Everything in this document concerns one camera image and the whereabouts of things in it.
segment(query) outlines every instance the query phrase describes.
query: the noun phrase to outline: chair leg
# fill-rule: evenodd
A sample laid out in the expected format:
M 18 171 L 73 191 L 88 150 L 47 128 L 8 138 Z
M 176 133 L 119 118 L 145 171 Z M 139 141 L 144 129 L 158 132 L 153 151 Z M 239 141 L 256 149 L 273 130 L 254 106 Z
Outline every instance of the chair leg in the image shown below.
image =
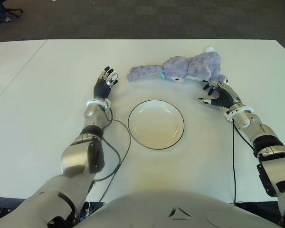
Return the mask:
M 21 13 L 23 13 L 23 10 L 21 8 L 17 8 L 17 9 L 9 9 L 9 8 L 5 8 L 6 11 L 20 11 Z
M 5 9 L 5 11 L 8 13 L 8 14 L 11 14 L 13 16 L 15 16 L 16 18 L 19 18 L 19 16 L 17 14 L 14 14 L 12 12 L 10 12 L 8 9 Z
M 5 8 L 2 3 L 1 3 L 1 6 L 3 7 L 3 9 L 4 9 L 8 14 L 11 14 L 11 15 L 15 16 L 16 18 L 19 18 L 19 16 L 18 16 L 17 14 L 12 13 L 11 11 L 20 11 L 21 13 L 23 13 L 23 10 L 22 10 L 21 8 L 8 9 L 8 8 Z

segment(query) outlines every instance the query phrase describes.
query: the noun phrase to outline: white plate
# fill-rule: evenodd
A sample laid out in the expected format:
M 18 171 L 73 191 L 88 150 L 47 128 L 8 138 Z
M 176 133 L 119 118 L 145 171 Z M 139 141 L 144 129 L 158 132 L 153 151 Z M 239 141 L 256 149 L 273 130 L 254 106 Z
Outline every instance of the white plate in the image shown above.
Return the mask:
M 132 137 L 150 149 L 165 149 L 178 142 L 184 132 L 184 119 L 173 105 L 160 100 L 145 101 L 130 113 Z

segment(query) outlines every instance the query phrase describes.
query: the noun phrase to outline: robot finger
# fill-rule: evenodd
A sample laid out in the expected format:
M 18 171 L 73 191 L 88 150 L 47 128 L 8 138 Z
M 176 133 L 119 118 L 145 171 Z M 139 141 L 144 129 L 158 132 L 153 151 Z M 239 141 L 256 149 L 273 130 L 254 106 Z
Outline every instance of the robot finger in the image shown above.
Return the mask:
M 209 91 L 208 91 L 208 96 L 210 96 L 211 94 L 213 94 L 214 88 L 212 87 Z
M 208 83 L 208 84 L 206 84 L 206 85 L 204 86 L 203 90 L 206 90 L 206 89 L 208 89 L 209 87 L 210 87 L 210 85 L 209 85 L 209 83 Z
M 202 104 L 211 104 L 212 99 L 205 99 L 205 98 L 199 98 L 198 102 L 202 103 Z
M 117 79 L 118 79 L 118 74 L 115 73 L 110 75 L 105 82 L 107 83 L 108 86 L 112 87 L 118 82 Z
M 104 80 L 106 80 L 106 79 L 109 77 L 109 75 L 110 75 L 113 71 L 114 71 L 113 69 L 108 70 L 108 71 L 104 74 Z
M 108 68 L 110 69 L 110 67 L 107 66 L 107 67 L 100 73 L 98 79 L 103 79 L 103 78 L 104 78 L 104 76 L 105 76 L 105 74 L 106 74 Z

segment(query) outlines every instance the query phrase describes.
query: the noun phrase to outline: black cable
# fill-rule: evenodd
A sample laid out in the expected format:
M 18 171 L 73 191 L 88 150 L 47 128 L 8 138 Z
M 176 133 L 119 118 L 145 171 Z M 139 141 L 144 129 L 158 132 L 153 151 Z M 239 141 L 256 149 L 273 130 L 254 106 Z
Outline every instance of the black cable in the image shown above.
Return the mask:
M 106 119 L 109 121 L 109 124 L 108 124 L 107 126 L 105 126 L 102 130 L 104 130 L 105 128 L 107 128 L 108 126 L 110 126 L 110 124 L 111 124 L 112 121 L 113 121 L 113 112 L 112 112 L 111 107 L 110 107 L 110 113 L 111 113 L 111 119 L 110 119 L 110 120 L 109 120 L 108 116 L 106 115 L 106 113 L 104 113 L 105 116 L 106 116 Z
M 236 205 L 236 198 L 237 198 L 237 183 L 236 183 L 236 171 L 234 168 L 234 129 L 236 129 L 236 126 L 234 125 L 234 121 L 232 121 L 232 128 L 233 128 L 233 134 L 232 134 L 232 169 L 233 169 L 233 180 L 234 180 L 233 206 L 235 206 Z
M 118 169 L 118 167 L 120 166 L 120 163 L 121 163 L 121 157 L 120 157 L 120 154 L 119 152 L 103 137 L 103 141 L 117 154 L 117 157 L 118 157 L 118 164 L 117 166 L 115 167 L 115 169 L 107 176 L 101 178 L 101 179 L 96 179 L 94 180 L 95 182 L 100 182 L 100 181 L 104 181 L 106 179 L 108 179 L 109 177 L 111 177 Z
M 237 131 L 237 133 L 239 134 L 239 136 L 241 136 L 241 138 L 247 143 L 247 145 L 248 145 L 252 150 L 254 150 L 253 147 L 251 146 L 251 144 L 250 144 L 250 143 L 241 135 L 241 133 L 238 131 L 237 127 L 236 127 L 235 124 L 234 124 L 234 121 L 233 121 L 233 127 L 236 129 L 236 131 Z
M 279 226 L 283 227 L 283 217 L 282 217 L 282 215 L 281 215 L 281 218 L 280 218 L 280 221 L 279 221 Z
M 124 157 L 123 157 L 123 159 L 122 159 L 120 165 L 117 167 L 117 169 L 116 169 L 115 173 L 113 174 L 113 177 L 111 178 L 111 180 L 110 180 L 108 186 L 106 187 L 106 189 L 105 189 L 105 191 L 104 191 L 102 197 L 100 198 L 100 200 L 98 201 L 98 203 L 96 204 L 96 206 L 94 207 L 94 209 L 92 210 L 91 214 L 93 214 L 93 213 L 95 212 L 95 210 L 96 210 L 97 207 L 99 206 L 100 202 L 101 202 L 102 199 L 105 197 L 105 194 L 108 192 L 109 187 L 111 186 L 111 183 L 112 183 L 112 181 L 113 181 L 115 175 L 117 174 L 117 171 L 119 170 L 119 168 L 121 167 L 122 163 L 124 162 L 126 156 L 128 155 L 128 152 L 129 152 L 129 149 L 130 149 L 130 146 L 131 146 L 131 134 L 130 134 L 129 129 L 126 127 L 126 125 L 124 125 L 124 123 L 120 122 L 119 120 L 112 119 L 112 121 L 117 121 L 117 122 L 121 123 L 121 124 L 125 127 L 125 129 L 126 129 L 127 132 L 128 132 L 128 135 L 129 135 L 129 146 L 128 146 L 128 148 L 127 148 L 127 151 L 126 151 L 126 153 L 125 153 L 125 155 L 124 155 Z

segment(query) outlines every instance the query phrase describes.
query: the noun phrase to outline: plush toy ear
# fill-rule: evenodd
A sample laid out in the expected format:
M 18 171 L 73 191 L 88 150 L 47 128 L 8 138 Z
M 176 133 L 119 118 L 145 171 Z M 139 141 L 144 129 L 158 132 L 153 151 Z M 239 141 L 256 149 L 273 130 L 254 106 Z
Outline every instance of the plush toy ear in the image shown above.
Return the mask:
M 146 66 L 132 67 L 130 73 L 128 74 L 128 80 L 135 81 L 147 75 L 154 75 L 160 73 L 164 73 L 163 66 L 161 65 L 146 65 Z
M 204 52 L 208 53 L 208 52 L 215 52 L 215 49 L 213 46 L 208 46 L 204 48 Z

